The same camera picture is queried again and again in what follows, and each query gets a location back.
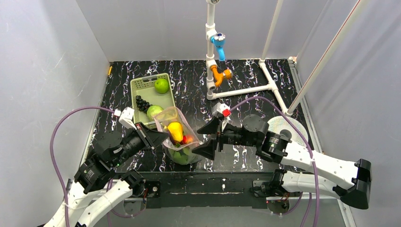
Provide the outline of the red pepper toy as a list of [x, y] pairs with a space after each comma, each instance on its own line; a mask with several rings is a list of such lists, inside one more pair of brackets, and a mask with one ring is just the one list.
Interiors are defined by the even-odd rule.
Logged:
[[192, 142], [193, 142], [193, 136], [191, 136], [191, 135], [184, 135], [183, 136], [183, 140], [182, 140], [183, 144], [190, 144]]

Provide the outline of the clear zip top bag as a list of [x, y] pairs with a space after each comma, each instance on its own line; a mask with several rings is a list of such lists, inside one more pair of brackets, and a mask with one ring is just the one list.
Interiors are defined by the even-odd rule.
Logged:
[[168, 107], [152, 116], [159, 132], [166, 132], [168, 138], [163, 147], [171, 160], [180, 165], [199, 162], [202, 157], [193, 150], [202, 144], [197, 134], [177, 107]]

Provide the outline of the yellow pear toy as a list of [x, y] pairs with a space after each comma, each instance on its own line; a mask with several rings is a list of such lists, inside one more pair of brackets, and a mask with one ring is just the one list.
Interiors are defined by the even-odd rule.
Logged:
[[182, 142], [183, 140], [183, 126], [179, 122], [171, 122], [167, 129], [170, 133], [170, 139], [173, 142]]

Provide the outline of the green plastic basket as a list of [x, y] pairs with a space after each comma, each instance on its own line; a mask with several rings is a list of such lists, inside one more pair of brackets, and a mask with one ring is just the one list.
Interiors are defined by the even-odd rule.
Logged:
[[142, 122], [144, 125], [151, 129], [156, 128], [155, 121], [150, 120], [145, 113], [139, 110], [136, 105], [136, 96], [141, 96], [142, 99], [150, 102], [150, 104], [158, 105], [164, 109], [166, 109], [167, 107], [175, 106], [174, 95], [171, 88], [164, 94], [160, 94], [156, 91], [154, 83], [157, 79], [166, 79], [169, 86], [171, 86], [168, 73], [145, 76], [132, 79], [130, 81], [132, 109], [134, 109], [133, 121]]

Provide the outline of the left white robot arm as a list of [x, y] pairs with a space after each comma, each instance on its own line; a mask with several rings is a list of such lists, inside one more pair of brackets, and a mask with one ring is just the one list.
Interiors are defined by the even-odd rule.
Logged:
[[142, 123], [121, 139], [94, 152], [76, 172], [67, 198], [46, 227], [93, 227], [120, 202], [145, 193], [145, 178], [136, 170], [119, 177], [115, 185], [100, 198], [97, 196], [117, 176], [115, 168], [141, 150], [155, 150], [166, 139], [166, 132], [149, 129]]

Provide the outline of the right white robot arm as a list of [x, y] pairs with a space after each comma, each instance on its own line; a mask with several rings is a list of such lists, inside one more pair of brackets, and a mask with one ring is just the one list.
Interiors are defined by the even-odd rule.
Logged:
[[244, 118], [241, 127], [226, 123], [222, 116], [213, 117], [198, 130], [209, 140], [193, 149], [193, 153], [214, 160], [224, 145], [256, 148], [256, 155], [267, 162], [294, 166], [295, 173], [276, 170], [268, 181], [257, 181], [250, 191], [257, 197], [281, 196], [306, 192], [327, 195], [360, 210], [369, 207], [371, 163], [365, 159], [336, 159], [294, 142], [269, 130], [269, 124], [257, 115]]

